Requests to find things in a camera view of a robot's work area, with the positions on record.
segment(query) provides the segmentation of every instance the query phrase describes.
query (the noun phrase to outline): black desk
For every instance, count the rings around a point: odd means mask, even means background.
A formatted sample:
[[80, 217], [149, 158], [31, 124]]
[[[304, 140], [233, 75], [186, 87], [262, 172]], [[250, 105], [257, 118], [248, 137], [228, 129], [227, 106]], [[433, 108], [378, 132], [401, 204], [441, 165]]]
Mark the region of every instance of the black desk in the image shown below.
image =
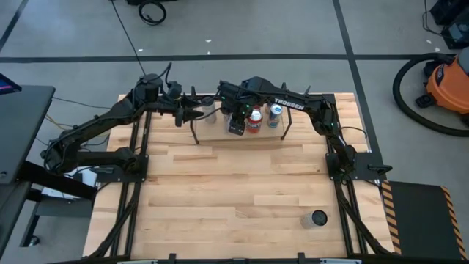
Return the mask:
[[23, 207], [31, 182], [15, 182], [44, 116], [53, 87], [25, 86], [22, 92], [0, 95], [0, 256]]

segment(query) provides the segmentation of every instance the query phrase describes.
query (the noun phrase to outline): blue can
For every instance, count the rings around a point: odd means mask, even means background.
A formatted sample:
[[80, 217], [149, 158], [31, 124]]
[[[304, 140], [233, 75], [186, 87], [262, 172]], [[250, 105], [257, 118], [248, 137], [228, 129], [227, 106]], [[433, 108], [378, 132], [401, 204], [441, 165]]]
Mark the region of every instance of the blue can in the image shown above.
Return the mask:
[[281, 112], [282, 108], [278, 104], [274, 103], [270, 107], [270, 113], [269, 113], [269, 120], [267, 121], [267, 125], [270, 128], [276, 128], [278, 124], [280, 123], [281, 119]]

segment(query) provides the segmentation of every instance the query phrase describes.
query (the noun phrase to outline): vacuum cleaner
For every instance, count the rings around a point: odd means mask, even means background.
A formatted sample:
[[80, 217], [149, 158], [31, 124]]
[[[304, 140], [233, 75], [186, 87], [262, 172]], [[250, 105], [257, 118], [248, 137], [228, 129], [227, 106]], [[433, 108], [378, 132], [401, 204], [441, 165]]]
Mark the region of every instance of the vacuum cleaner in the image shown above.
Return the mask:
[[425, 64], [428, 78], [426, 93], [416, 99], [417, 106], [426, 108], [437, 105], [461, 114], [461, 121], [469, 125], [469, 47], [456, 56], [428, 53], [406, 63], [393, 82], [393, 96], [397, 106], [411, 119], [434, 131], [451, 136], [469, 136], [469, 130], [449, 128], [422, 117], [402, 99], [401, 81], [407, 71], [420, 62]]

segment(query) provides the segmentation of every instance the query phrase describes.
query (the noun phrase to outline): red can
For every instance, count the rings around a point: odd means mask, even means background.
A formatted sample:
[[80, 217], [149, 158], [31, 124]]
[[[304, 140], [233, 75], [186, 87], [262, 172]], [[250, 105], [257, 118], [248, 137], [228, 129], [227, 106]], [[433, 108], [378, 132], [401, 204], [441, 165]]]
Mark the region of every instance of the red can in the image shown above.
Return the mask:
[[261, 111], [254, 109], [251, 116], [248, 118], [248, 124], [246, 130], [250, 133], [259, 133], [262, 124]]

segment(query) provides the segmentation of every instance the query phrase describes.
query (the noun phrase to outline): can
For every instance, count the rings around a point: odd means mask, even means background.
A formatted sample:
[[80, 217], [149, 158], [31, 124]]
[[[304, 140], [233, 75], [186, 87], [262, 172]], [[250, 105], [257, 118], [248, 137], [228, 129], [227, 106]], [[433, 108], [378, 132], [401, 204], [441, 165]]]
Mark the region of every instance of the can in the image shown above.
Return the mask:
[[280, 117], [281, 117], [281, 106], [278, 104], [274, 103], [270, 107], [270, 114], [269, 114], [269, 120], [267, 121], [267, 124], [271, 128], [276, 128], [277, 125], [280, 123]]
[[251, 116], [248, 118], [246, 130], [250, 133], [259, 133], [262, 124], [262, 113], [259, 110], [253, 110]]
[[270, 114], [270, 107], [272, 107], [273, 103], [266, 103], [264, 106], [264, 111], [266, 114]]
[[202, 111], [204, 112], [204, 116], [211, 114], [210, 116], [204, 118], [205, 122], [209, 124], [213, 124], [217, 121], [217, 114], [213, 113], [215, 111], [215, 101], [211, 96], [206, 96], [202, 98]]
[[307, 213], [300, 221], [303, 228], [306, 229], [322, 227], [328, 222], [328, 216], [323, 210], [316, 210], [314, 212]]

